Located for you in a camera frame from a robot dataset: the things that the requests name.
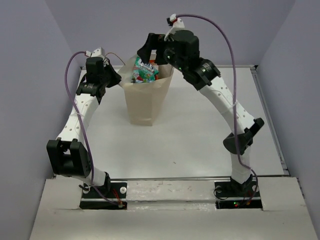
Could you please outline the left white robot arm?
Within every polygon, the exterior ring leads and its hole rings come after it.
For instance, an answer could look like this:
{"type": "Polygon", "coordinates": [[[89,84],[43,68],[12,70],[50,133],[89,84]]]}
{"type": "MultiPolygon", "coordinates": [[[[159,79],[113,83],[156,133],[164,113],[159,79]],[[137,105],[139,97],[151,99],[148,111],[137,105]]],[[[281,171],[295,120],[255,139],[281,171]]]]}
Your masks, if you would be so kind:
{"type": "Polygon", "coordinates": [[[85,52],[85,56],[86,73],[75,94],[66,91],[72,103],[68,120],[57,138],[48,141],[46,150],[55,175],[81,180],[104,198],[110,194],[111,179],[94,166],[86,130],[106,89],[118,85],[122,78],[103,54],[94,51],[85,52]]]}

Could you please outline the teal Fox's candy bag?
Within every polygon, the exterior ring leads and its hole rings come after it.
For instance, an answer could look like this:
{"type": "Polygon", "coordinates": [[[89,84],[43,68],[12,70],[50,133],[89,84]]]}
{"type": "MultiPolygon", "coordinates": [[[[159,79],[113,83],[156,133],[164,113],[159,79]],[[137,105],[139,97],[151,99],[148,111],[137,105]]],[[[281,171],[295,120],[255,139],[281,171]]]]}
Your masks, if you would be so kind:
{"type": "Polygon", "coordinates": [[[133,66],[132,83],[152,83],[159,79],[159,70],[155,64],[143,63],[137,56],[133,66]]]}

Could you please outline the orange candy bag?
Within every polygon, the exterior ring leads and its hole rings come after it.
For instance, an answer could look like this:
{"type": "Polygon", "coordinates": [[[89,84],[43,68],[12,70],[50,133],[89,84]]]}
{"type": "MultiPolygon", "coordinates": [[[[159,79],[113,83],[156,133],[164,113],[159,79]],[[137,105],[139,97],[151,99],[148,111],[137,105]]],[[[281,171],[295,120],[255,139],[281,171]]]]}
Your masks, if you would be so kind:
{"type": "Polygon", "coordinates": [[[156,69],[157,73],[154,74],[154,78],[155,78],[155,80],[158,80],[159,79],[159,66],[155,63],[154,59],[151,59],[149,63],[153,66],[154,69],[156,69]]]}

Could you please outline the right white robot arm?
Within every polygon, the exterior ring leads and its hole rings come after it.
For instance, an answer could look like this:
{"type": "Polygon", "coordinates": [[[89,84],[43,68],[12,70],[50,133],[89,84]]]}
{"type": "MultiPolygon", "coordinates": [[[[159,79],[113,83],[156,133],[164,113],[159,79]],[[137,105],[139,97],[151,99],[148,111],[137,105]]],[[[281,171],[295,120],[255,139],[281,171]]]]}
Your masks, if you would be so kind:
{"type": "Polygon", "coordinates": [[[264,120],[254,118],[234,100],[218,68],[200,56],[199,39],[193,32],[179,30],[169,34],[168,39],[163,34],[149,33],[137,55],[146,64],[152,51],[156,52],[156,64],[169,64],[180,71],[183,78],[213,104],[230,127],[231,133],[223,140],[223,146],[231,156],[228,189],[235,196],[242,196],[251,189],[250,146],[264,126],[264,120]]]}

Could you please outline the cream paper bag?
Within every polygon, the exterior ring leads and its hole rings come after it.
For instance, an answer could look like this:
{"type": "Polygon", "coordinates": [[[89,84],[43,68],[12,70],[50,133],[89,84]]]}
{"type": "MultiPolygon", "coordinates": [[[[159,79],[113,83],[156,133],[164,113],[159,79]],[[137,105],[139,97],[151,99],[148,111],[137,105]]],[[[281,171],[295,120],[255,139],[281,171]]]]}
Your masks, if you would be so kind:
{"type": "Polygon", "coordinates": [[[150,83],[133,83],[134,64],[138,56],[129,58],[118,70],[119,83],[124,90],[129,121],[133,125],[152,126],[160,113],[173,77],[174,68],[167,65],[158,67],[159,79],[150,83]]]}

